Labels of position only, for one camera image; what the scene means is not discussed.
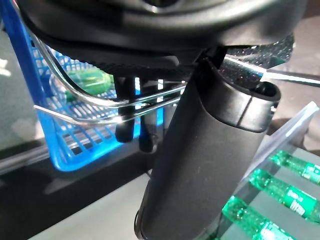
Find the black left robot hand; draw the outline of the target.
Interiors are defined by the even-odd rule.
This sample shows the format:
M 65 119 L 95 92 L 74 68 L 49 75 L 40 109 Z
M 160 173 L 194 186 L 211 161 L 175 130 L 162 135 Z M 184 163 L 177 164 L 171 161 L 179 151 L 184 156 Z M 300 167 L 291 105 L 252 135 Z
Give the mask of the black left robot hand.
M 281 98 L 249 72 L 287 60 L 305 0 L 14 0 L 33 42 L 76 99 L 124 115 L 177 102 L 137 213 L 143 240 L 193 240 L 217 223 Z

